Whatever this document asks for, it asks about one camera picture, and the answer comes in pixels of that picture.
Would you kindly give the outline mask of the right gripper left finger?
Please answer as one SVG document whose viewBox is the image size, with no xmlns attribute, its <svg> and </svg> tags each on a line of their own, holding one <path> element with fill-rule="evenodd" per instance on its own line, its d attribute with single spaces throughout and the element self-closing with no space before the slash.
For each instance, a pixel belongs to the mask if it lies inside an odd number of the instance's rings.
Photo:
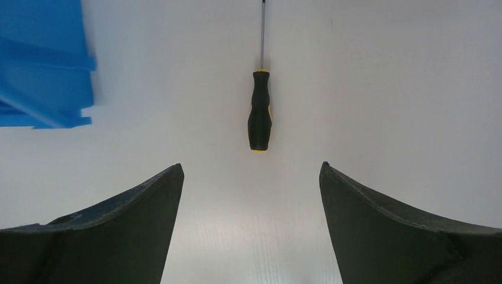
<svg viewBox="0 0 502 284">
<path fill-rule="evenodd" d="M 183 183 L 175 164 L 48 224 L 1 230 L 1 282 L 160 283 Z"/>
</svg>

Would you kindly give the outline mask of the blue plastic bin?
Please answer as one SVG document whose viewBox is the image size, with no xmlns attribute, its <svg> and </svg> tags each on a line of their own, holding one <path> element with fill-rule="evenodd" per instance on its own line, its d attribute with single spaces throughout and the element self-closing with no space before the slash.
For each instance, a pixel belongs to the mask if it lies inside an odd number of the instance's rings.
<svg viewBox="0 0 502 284">
<path fill-rule="evenodd" d="M 1 126 L 89 125 L 94 104 L 80 1 L 1 2 Z"/>
</svg>

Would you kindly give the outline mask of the black yellow screwdriver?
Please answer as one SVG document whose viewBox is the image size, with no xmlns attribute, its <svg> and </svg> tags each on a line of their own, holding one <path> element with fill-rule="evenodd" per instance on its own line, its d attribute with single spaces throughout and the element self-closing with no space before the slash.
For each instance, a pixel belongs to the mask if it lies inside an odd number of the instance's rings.
<svg viewBox="0 0 502 284">
<path fill-rule="evenodd" d="M 250 149 L 257 153 L 267 151 L 271 137 L 269 71 L 265 70 L 265 18 L 266 1 L 262 0 L 259 69 L 253 72 L 254 87 L 247 122 Z"/>
</svg>

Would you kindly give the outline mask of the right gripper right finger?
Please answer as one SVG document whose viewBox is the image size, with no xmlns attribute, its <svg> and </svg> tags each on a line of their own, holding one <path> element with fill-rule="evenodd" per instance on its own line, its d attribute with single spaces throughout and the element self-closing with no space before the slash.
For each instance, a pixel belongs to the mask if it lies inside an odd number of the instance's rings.
<svg viewBox="0 0 502 284">
<path fill-rule="evenodd" d="M 441 217 L 328 163 L 320 193 L 343 283 L 500 283 L 501 230 Z"/>
</svg>

